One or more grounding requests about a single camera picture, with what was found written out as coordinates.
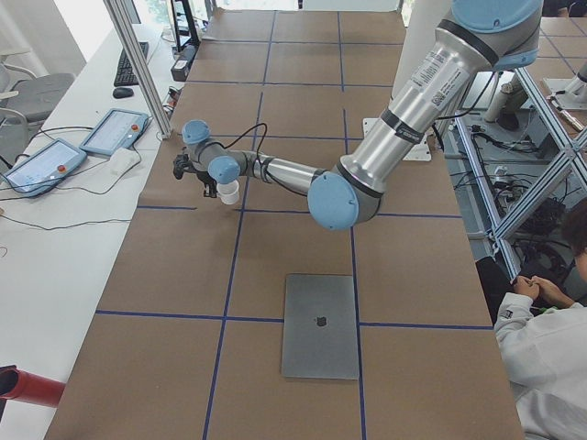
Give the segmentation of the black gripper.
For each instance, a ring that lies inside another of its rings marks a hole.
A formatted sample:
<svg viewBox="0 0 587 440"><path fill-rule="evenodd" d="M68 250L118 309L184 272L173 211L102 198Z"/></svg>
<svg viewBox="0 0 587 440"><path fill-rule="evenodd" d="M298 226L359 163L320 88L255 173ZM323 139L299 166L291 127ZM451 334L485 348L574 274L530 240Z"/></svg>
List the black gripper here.
<svg viewBox="0 0 587 440"><path fill-rule="evenodd" d="M186 173L195 174L200 177L204 171L195 165L195 162L190 156L190 150L183 148L182 152L178 154L173 160L173 176L176 180L181 180ZM214 180L207 180L203 182L205 198L217 198L216 182Z"/></svg>

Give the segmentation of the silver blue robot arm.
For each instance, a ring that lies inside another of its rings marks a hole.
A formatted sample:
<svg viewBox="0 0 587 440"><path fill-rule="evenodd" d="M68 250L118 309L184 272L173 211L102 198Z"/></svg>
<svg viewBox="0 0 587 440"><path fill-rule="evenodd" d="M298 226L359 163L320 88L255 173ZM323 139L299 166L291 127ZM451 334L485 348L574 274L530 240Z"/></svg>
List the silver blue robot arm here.
<svg viewBox="0 0 587 440"><path fill-rule="evenodd" d="M454 1L435 28L435 44L400 92L376 119L357 149L332 170L261 152L231 150L191 120L182 129L184 148L173 175L193 173L205 196L238 200L238 178L248 176L306 197L314 220L344 230L380 210L386 180L478 72L526 67L538 53L540 1Z"/></svg>

